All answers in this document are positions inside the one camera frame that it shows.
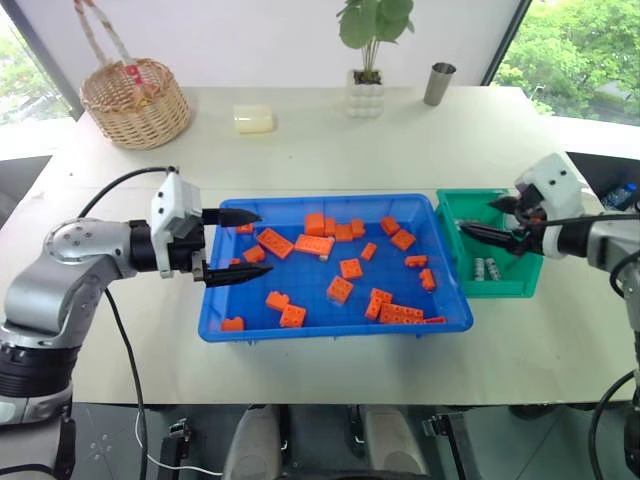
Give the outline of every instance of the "potted plant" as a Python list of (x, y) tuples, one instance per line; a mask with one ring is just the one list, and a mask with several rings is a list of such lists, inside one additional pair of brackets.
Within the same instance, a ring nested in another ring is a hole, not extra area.
[(340, 38), (349, 48), (362, 50), (362, 70), (347, 76), (347, 114), (367, 118), (384, 108), (382, 73), (375, 68), (382, 42), (395, 43), (405, 30), (413, 32), (409, 15), (413, 0), (346, 0), (338, 12)]

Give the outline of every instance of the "water bottle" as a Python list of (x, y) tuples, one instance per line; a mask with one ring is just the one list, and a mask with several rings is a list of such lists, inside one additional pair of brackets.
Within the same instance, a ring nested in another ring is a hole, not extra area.
[(627, 183), (622, 187), (615, 188), (602, 199), (602, 204), (606, 208), (621, 210), (622, 206), (634, 196), (637, 189), (638, 186), (635, 183)]

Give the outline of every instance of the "blue plastic tray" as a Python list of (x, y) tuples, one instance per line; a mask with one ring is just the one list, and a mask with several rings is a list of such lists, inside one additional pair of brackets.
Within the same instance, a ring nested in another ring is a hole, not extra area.
[[(229, 261), (242, 258), (242, 252), (257, 244), (256, 235), (271, 227), (295, 243), (303, 233), (304, 217), (322, 212), (337, 223), (353, 218), (365, 222), (366, 235), (347, 243), (336, 243), (328, 262), (315, 255), (294, 251), (285, 260), (267, 252), (266, 262), (274, 269), (250, 282), (206, 290), (198, 333), (207, 342), (255, 341), (272, 338), (299, 338), (380, 333), (423, 335), (460, 332), (473, 324), (471, 310), (462, 291), (457, 272), (443, 240), (433, 208), (424, 195), (367, 195), (317, 198), (269, 198), (227, 200), (221, 207), (244, 208), (259, 214), (263, 221), (255, 224), (254, 233), (237, 234), (234, 228), (217, 228), (212, 268), (226, 268)], [(406, 252), (389, 241), (380, 227), (380, 219), (393, 216), (417, 241)], [(354, 289), (344, 305), (331, 302), (327, 287), (340, 275), (338, 262), (359, 258), (367, 244), (378, 246), (370, 262), (361, 260), (364, 276), (352, 280)], [(420, 284), (419, 268), (404, 265), (407, 255), (426, 254), (437, 288), (427, 293)], [(421, 308), (425, 317), (444, 316), (444, 324), (382, 325), (365, 318), (369, 293), (377, 287), (393, 294), (393, 303)], [(272, 290), (287, 294), (290, 302), (307, 309), (302, 328), (280, 328), (280, 312), (265, 305)], [(245, 320), (243, 332), (221, 332), (225, 318), (240, 316)]]

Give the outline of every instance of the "metal cup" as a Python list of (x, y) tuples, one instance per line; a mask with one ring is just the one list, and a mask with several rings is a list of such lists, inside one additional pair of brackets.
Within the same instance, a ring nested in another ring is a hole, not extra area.
[(456, 67), (450, 63), (439, 62), (434, 64), (431, 67), (427, 91), (424, 93), (424, 103), (432, 107), (440, 105), (454, 73), (456, 73)]

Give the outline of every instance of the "basket handle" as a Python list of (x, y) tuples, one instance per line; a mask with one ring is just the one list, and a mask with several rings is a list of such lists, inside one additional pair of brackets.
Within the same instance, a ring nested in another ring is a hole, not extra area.
[(87, 36), (89, 45), (91, 45), (91, 48), (96, 54), (96, 57), (100, 62), (100, 65), (104, 67), (109, 64), (109, 61), (107, 60), (107, 57), (105, 56), (104, 52), (98, 45), (98, 42), (96, 42), (96, 38), (93, 34), (93, 30), (91, 29), (91, 26), (89, 25), (89, 22), (87, 21), (87, 17), (84, 13), (83, 3), (86, 4), (87, 7), (89, 7), (93, 11), (95, 16), (100, 21), (100, 23), (102, 23), (102, 26), (109, 34), (109, 37), (111, 37), (111, 41), (116, 46), (116, 49), (118, 50), (118, 54), (122, 57), (123, 63), (125, 65), (136, 65), (136, 62), (131, 58), (131, 56), (129, 55), (129, 52), (127, 52), (127, 49), (125, 48), (124, 43), (122, 43), (122, 40), (113, 29), (111, 22), (109, 21), (107, 16), (104, 14), (104, 12), (100, 10), (95, 3), (93, 3), (93, 0), (73, 0), (73, 5), (74, 5), (74, 8), (76, 9), (76, 12), (78, 13), (78, 18), (80, 19), (80, 25), (82, 26), (82, 30), (84, 31), (84, 34)]

